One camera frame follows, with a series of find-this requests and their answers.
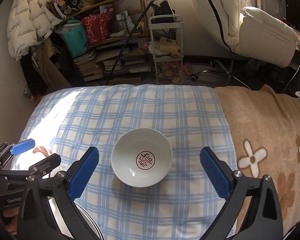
white bowl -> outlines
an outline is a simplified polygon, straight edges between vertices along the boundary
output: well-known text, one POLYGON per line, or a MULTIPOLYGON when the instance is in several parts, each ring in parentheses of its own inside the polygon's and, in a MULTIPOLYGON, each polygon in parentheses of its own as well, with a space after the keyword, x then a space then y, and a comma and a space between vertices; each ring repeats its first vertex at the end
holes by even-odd
POLYGON ((116 176, 132 187, 149 187, 170 170, 172 148, 167 138, 150 128, 125 133, 114 145, 111 166, 116 176))

white metal cart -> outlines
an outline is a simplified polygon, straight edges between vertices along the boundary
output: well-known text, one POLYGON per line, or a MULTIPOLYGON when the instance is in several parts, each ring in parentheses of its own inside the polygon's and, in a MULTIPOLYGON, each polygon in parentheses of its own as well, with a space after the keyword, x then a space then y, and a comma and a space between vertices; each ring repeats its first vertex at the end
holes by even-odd
POLYGON ((155 55, 155 49, 153 54, 153 61, 154 61, 154 67, 155 67, 155 75, 157 78, 157 85, 159 84, 159 77, 158 77, 158 68, 157 63, 158 62, 173 62, 173 61, 181 61, 181 68, 179 70, 179 75, 182 82, 182 65, 183 65, 183 18, 180 15, 158 15, 158 16, 152 16, 149 19, 149 30, 150 30, 150 38, 151 41, 154 42, 153 38, 153 30, 158 29, 181 29, 181 44, 178 44, 180 46, 181 56, 180 57, 170 57, 170 56, 156 56, 155 55), (180 22, 173 22, 173 23, 156 23, 152 24, 152 19, 157 18, 166 18, 166 17, 173 17, 180 19, 180 22))

beige fleece blanket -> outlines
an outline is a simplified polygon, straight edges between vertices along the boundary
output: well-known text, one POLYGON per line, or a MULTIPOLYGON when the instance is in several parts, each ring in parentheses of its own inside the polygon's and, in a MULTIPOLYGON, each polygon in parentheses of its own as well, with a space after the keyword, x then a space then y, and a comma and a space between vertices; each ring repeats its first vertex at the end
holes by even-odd
MULTIPOLYGON (((215 89, 229 123, 238 169, 248 177, 269 174, 279 196, 286 233, 300 221, 300 102, 264 86, 215 89)), ((239 230, 248 202, 238 217, 239 230)))

black pole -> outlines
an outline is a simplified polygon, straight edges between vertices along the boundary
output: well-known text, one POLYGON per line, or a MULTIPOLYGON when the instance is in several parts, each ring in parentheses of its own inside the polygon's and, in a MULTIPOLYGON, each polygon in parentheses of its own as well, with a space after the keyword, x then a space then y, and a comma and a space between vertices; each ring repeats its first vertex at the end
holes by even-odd
POLYGON ((133 33, 135 32, 136 28, 138 27, 138 24, 141 22, 142 18, 145 16, 145 14, 147 13, 147 11, 149 10, 149 8, 151 7, 151 5, 152 5, 153 3, 154 3, 154 1, 151 1, 151 2, 147 5, 147 7, 145 8, 145 10, 144 10, 144 11, 142 12, 142 14, 140 15, 138 21, 135 23, 133 29, 131 30, 131 32, 130 32, 128 38, 126 39, 126 42, 124 43, 124 45, 122 46, 122 48, 121 48, 121 50, 120 50, 120 53, 119 53, 117 59, 116 59, 115 62, 114 62, 114 65, 113 65, 113 67, 112 67, 112 69, 111 69, 110 75, 109 75, 108 78, 107 78, 106 86, 108 85, 108 83, 109 83, 109 81, 110 81, 110 78, 111 78, 111 76, 112 76, 112 74, 113 74, 113 71, 114 71, 114 69, 115 69, 115 66, 117 65, 118 61, 120 60, 120 57, 121 57, 121 55, 122 55, 122 53, 123 53, 125 47, 127 46, 127 44, 128 44, 128 42, 129 42, 131 36, 132 36, 133 33))

stack of books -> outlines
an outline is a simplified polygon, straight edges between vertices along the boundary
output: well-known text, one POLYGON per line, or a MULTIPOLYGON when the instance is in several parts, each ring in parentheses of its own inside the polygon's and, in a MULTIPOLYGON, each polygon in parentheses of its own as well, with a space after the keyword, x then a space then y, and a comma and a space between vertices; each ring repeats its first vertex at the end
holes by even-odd
MULTIPOLYGON (((115 59, 108 59, 108 60, 103 61, 103 64, 105 65, 105 73, 111 72, 114 62, 115 62, 115 59)), ((114 73, 118 73, 118 72, 122 72, 120 60, 118 61, 117 65, 114 68, 114 73)))
POLYGON ((83 75, 84 81, 91 81, 104 77, 104 65, 97 63, 96 50, 92 49, 86 54, 74 59, 74 63, 83 75))
POLYGON ((138 46, 130 47, 129 53, 122 55, 121 68, 130 73, 147 72, 151 70, 151 64, 146 62, 146 52, 138 46))

